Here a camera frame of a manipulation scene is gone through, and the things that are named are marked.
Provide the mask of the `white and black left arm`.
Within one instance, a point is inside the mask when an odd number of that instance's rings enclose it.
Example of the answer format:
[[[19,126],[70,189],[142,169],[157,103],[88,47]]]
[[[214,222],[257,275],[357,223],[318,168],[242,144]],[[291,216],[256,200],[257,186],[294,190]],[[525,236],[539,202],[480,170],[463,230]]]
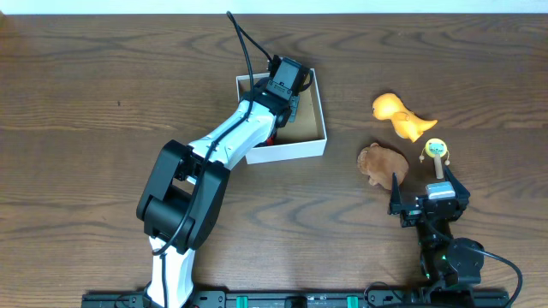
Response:
[[[217,221],[231,170],[285,126],[306,89],[264,78],[212,132],[188,145],[171,140],[161,149],[136,208],[153,255],[146,305],[183,307],[189,301],[195,253]]]

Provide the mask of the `brown plush toy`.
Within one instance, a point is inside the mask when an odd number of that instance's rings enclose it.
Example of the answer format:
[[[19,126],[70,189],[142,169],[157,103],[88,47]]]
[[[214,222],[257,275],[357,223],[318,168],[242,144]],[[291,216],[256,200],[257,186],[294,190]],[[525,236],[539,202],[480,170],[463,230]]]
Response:
[[[390,191],[393,174],[396,174],[397,185],[401,185],[408,174],[409,164],[402,154],[378,143],[372,143],[360,151],[357,168],[369,177],[368,182],[371,186],[380,185]]]

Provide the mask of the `red and grey toy truck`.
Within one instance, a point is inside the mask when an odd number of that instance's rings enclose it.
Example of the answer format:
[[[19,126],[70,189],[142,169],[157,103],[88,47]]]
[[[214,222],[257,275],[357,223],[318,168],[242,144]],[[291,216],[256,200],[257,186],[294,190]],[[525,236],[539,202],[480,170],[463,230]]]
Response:
[[[266,140],[265,144],[266,144],[267,146],[275,145],[275,138],[276,138],[276,136],[275,136],[275,135],[272,135],[271,137],[269,137],[269,138]]]

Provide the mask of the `yellow wooden rattle drum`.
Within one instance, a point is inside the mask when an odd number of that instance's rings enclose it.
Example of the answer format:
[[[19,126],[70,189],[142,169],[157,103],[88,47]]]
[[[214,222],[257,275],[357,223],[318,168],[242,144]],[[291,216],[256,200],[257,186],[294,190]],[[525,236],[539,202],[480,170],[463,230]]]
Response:
[[[444,178],[444,166],[450,165],[450,151],[446,143],[438,138],[427,140],[423,147],[419,160],[422,163],[426,156],[433,159],[436,178]]]

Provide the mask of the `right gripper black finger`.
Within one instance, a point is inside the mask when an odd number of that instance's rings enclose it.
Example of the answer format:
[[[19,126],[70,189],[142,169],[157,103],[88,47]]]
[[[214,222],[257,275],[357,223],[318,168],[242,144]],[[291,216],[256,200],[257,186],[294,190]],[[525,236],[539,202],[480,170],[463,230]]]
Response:
[[[402,197],[399,189],[397,175],[396,173],[393,173],[388,214],[399,215],[401,211],[402,211]]]
[[[461,201],[463,200],[468,201],[470,198],[469,190],[465,186],[463,186],[463,184],[461,184],[459,180],[456,179],[456,177],[450,171],[450,168],[448,166],[443,166],[443,170],[444,170],[444,179],[452,185],[456,193],[456,198]]]

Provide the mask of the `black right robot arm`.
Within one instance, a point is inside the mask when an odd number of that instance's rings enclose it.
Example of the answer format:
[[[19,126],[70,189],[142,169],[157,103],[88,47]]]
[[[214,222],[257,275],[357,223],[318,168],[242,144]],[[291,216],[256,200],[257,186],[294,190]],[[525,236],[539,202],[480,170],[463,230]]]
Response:
[[[400,217],[403,228],[415,228],[420,246],[420,267],[437,287],[464,289],[481,283],[483,246],[452,235],[450,224],[468,207],[470,192],[443,167],[441,182],[428,184],[426,194],[411,203],[402,200],[398,178],[392,175],[388,213]]]

